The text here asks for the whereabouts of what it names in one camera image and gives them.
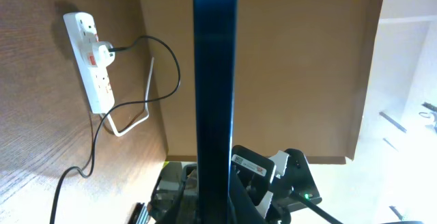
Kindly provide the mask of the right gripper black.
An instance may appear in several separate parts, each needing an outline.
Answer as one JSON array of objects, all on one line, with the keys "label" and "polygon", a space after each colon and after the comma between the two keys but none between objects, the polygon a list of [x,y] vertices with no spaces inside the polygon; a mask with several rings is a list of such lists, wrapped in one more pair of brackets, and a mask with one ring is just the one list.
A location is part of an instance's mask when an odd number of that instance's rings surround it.
[{"label": "right gripper black", "polygon": [[[230,176],[228,223],[290,222],[290,213],[272,203],[260,212],[234,167],[231,168]],[[196,164],[165,163],[148,203],[148,218],[154,219],[156,223],[203,222],[199,215]]]}]

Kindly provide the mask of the blue Samsung Galaxy smartphone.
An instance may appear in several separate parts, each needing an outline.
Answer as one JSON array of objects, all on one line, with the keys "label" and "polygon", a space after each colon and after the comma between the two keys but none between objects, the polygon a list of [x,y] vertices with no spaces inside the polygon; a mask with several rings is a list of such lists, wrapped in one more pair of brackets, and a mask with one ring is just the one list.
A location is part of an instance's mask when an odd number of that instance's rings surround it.
[{"label": "blue Samsung Galaxy smartphone", "polygon": [[199,218],[228,222],[237,0],[193,0]]}]

